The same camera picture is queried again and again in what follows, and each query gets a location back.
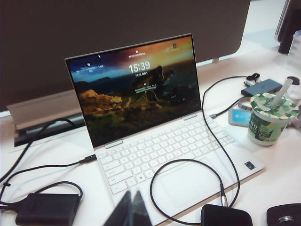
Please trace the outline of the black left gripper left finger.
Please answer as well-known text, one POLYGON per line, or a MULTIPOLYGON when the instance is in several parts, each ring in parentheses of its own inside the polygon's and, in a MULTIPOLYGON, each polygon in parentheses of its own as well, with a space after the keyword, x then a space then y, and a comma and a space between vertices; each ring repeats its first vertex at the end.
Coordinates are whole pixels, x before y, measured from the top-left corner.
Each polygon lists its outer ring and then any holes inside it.
POLYGON ((120 200, 109 218, 110 226, 131 226, 133 224, 131 215, 131 192, 127 191, 120 200))

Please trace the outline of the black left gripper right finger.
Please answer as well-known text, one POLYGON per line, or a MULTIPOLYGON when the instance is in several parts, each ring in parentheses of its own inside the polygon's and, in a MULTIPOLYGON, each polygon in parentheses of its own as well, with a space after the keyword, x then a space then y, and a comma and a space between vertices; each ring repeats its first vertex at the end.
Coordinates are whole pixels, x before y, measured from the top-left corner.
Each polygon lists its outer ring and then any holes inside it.
POLYGON ((140 191, 137 191, 133 200, 133 225, 151 226, 151 220, 146 210, 140 191))

